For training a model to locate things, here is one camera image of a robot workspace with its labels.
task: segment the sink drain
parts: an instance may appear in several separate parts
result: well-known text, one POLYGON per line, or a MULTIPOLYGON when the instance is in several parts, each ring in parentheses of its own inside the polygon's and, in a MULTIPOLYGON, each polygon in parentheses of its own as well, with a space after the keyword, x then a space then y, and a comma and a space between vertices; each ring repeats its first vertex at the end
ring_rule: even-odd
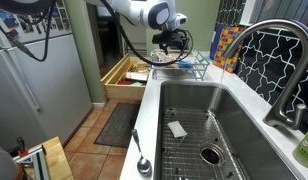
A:
POLYGON ((203 144, 200 148, 202 159, 212 165, 221 165, 224 163, 223 150, 213 143, 203 144))

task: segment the green wall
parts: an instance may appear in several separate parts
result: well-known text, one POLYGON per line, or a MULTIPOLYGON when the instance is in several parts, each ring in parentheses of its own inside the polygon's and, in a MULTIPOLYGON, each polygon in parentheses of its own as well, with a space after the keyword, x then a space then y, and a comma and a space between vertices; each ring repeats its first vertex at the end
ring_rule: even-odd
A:
MULTIPOLYGON (((187 29, 193 36, 195 50, 208 51, 211 46, 215 20, 220 0, 175 0, 176 11, 187 16, 186 24, 180 28, 187 29)), ((147 30, 147 53, 158 48, 152 44, 154 34, 160 33, 157 30, 147 30)))
POLYGON ((81 6, 82 0, 64 0, 66 10, 71 22, 74 39, 76 42, 78 54, 81 60, 85 79, 93 103, 102 103, 104 98, 101 92, 100 73, 98 67, 95 67, 95 60, 92 56, 93 52, 90 47, 89 39, 87 38, 88 30, 87 23, 83 17, 83 10, 81 6))

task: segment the bottle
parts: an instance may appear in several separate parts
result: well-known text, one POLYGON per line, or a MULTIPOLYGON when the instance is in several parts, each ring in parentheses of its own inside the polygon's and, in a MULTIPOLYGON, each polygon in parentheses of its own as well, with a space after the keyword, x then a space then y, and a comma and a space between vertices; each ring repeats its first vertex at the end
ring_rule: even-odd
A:
POLYGON ((293 152, 294 158, 308 168, 308 132, 293 152))

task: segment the sponge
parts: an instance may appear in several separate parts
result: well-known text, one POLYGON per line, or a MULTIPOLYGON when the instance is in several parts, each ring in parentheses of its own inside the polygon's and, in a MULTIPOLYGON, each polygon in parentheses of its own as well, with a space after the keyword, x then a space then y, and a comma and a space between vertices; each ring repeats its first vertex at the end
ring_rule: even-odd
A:
POLYGON ((187 132, 183 129, 180 122, 174 121, 167 124, 167 126, 171 129, 174 138, 183 137, 187 135, 187 132))

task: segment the terracotta tile floor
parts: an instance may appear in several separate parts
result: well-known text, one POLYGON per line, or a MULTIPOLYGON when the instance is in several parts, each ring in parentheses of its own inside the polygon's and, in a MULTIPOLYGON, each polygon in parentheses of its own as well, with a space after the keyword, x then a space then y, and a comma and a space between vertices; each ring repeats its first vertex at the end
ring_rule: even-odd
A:
POLYGON ((140 101, 110 100, 104 108, 94 108, 64 151, 76 180, 116 180, 120 178, 127 149, 93 144, 118 103, 140 101))

